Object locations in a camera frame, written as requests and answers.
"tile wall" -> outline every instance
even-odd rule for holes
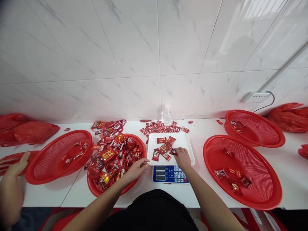
[[[308,41],[308,0],[6,0],[0,113],[53,123],[223,117]],[[308,104],[308,50],[273,106]]]

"scale display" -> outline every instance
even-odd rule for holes
[[[153,166],[153,181],[157,183],[189,184],[178,165]]]

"white plastic tray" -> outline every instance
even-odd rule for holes
[[[190,160],[191,160],[191,164],[194,165],[196,163],[196,160],[193,155],[193,151],[192,151],[193,149],[192,149],[192,146],[190,145],[188,135],[185,132],[151,133],[149,135],[148,154],[147,154],[147,158],[150,160],[149,165],[177,165],[174,156],[170,155],[169,151],[167,152],[167,154],[171,156],[171,159],[169,161],[167,161],[162,155],[159,155],[159,161],[152,160],[154,149],[159,148],[160,146],[163,145],[163,143],[160,143],[160,144],[157,143],[157,138],[166,137],[168,139],[169,136],[172,136],[173,138],[176,139],[176,141],[173,142],[173,145],[172,145],[173,148],[182,147],[182,148],[187,149]]]

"black shirt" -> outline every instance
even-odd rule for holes
[[[154,189],[137,197],[127,209],[111,215],[98,230],[198,231],[198,228],[183,204],[165,191]]]

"hand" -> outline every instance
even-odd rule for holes
[[[30,152],[26,151],[18,163],[9,166],[4,176],[5,177],[9,177],[9,176],[17,177],[27,167],[29,156],[30,156]]]
[[[130,169],[127,171],[127,173],[124,174],[122,178],[126,179],[128,183],[136,180],[141,175],[141,173],[148,168],[148,162],[150,161],[146,158],[137,160],[132,164]]]
[[[179,148],[175,148],[175,150],[177,152],[177,156],[174,156],[174,157],[175,157],[177,165],[183,171],[190,168],[192,164],[191,164],[187,149],[179,147]]]

